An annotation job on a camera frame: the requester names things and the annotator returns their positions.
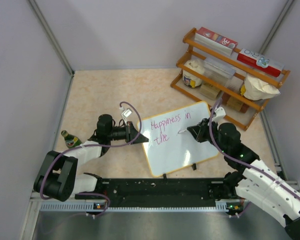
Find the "white marker purple cap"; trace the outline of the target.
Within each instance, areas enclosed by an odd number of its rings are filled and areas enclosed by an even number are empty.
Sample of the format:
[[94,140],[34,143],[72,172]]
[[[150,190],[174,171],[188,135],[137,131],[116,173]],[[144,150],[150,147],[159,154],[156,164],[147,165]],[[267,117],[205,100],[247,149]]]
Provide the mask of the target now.
[[177,133],[182,134],[182,133],[185,133],[185,132],[188,132],[188,130],[187,129],[182,129],[182,130],[179,130]]

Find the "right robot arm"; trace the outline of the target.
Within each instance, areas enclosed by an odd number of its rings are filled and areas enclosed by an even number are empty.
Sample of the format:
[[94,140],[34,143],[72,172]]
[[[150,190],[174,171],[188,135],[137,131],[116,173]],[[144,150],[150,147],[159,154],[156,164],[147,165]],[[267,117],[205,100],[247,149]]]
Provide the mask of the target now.
[[227,197],[248,200],[279,222],[291,239],[300,240],[300,192],[242,143],[234,124],[217,124],[205,118],[186,130],[197,142],[215,146],[235,170],[224,178]]

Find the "yellow framed whiteboard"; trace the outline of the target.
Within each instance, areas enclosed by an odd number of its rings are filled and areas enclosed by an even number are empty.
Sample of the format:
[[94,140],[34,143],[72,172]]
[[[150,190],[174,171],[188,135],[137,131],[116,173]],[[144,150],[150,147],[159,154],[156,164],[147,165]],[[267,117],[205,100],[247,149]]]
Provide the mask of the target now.
[[142,144],[150,173],[160,177],[216,157],[219,151],[209,142],[199,143],[185,131],[210,117],[205,101],[144,118],[137,129],[148,138]]

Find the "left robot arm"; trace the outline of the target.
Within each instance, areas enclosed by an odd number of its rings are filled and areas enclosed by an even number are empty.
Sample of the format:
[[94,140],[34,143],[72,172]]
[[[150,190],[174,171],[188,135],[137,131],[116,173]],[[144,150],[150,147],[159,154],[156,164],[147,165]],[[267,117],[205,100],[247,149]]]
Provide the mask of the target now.
[[49,151],[34,181],[33,190],[44,200],[66,201],[71,195],[87,192],[99,198],[104,191],[98,176],[92,173],[77,174],[77,168],[102,157],[112,141],[124,140],[126,144],[147,143],[149,139],[139,133],[131,121],[115,126],[109,114],[100,115],[93,135],[83,144],[69,148],[65,153]]

